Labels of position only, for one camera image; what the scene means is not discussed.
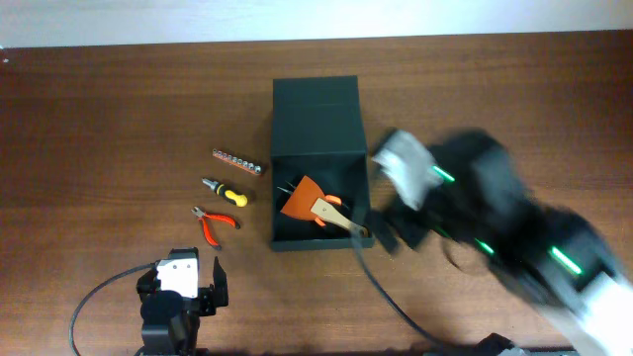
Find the orange scraper wooden handle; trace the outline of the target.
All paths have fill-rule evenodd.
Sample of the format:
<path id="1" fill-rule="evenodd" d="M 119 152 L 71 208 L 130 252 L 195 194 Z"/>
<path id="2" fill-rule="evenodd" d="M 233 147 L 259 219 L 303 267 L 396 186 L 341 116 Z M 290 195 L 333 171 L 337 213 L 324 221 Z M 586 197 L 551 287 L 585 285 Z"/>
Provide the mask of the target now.
<path id="1" fill-rule="evenodd" d="M 297 185 L 291 184 L 292 191 L 280 188 L 290 195 L 281 209 L 281 213 L 289 218 L 315 222 L 321 227 L 327 223 L 359 233 L 362 237 L 369 237 L 369 230 L 347 218 L 337 208 L 342 207 L 342 200 L 333 195 L 327 195 L 321 187 L 310 177 L 304 176 Z"/>

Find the orange black needle-nose pliers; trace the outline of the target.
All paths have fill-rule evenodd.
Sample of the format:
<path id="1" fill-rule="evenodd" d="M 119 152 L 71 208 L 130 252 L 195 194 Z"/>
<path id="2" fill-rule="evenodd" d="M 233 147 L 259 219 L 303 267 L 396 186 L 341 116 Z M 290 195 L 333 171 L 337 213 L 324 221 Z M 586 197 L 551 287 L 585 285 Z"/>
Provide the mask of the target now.
<path id="1" fill-rule="evenodd" d="M 301 181 L 294 185 L 287 182 L 289 188 L 277 187 L 278 190 L 289 195 L 281 213 L 287 217 L 300 221 L 312 221 L 321 227 L 326 223 L 317 214 L 312 212 L 313 205 L 318 199 L 327 202 L 331 206 L 339 206 L 347 209 L 347 205 L 333 195 L 327 195 L 321 187 L 310 177 L 304 176 Z"/>

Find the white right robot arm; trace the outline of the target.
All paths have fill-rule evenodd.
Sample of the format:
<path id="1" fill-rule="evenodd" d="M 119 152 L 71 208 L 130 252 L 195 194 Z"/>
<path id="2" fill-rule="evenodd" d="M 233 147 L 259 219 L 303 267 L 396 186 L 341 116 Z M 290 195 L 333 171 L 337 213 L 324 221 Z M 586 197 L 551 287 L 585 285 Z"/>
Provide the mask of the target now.
<path id="1" fill-rule="evenodd" d="M 425 146 L 393 130 L 371 158 L 396 191 L 367 215 L 388 251 L 400 241 L 415 249 L 430 232 L 466 244 L 579 354 L 631 354 L 632 283 L 622 263 L 582 216 L 538 202 L 487 132 Z"/>

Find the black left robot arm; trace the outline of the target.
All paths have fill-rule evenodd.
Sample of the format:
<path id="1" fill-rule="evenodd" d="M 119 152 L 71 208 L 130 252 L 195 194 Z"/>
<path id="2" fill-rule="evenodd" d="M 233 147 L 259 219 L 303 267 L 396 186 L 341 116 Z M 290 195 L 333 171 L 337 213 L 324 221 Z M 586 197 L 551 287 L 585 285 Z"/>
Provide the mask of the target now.
<path id="1" fill-rule="evenodd" d="M 213 282 L 199 285 L 196 247 L 174 248 L 136 282 L 142 318 L 141 355 L 209 355 L 198 346 L 201 319 L 229 304 L 226 271 L 214 261 Z"/>

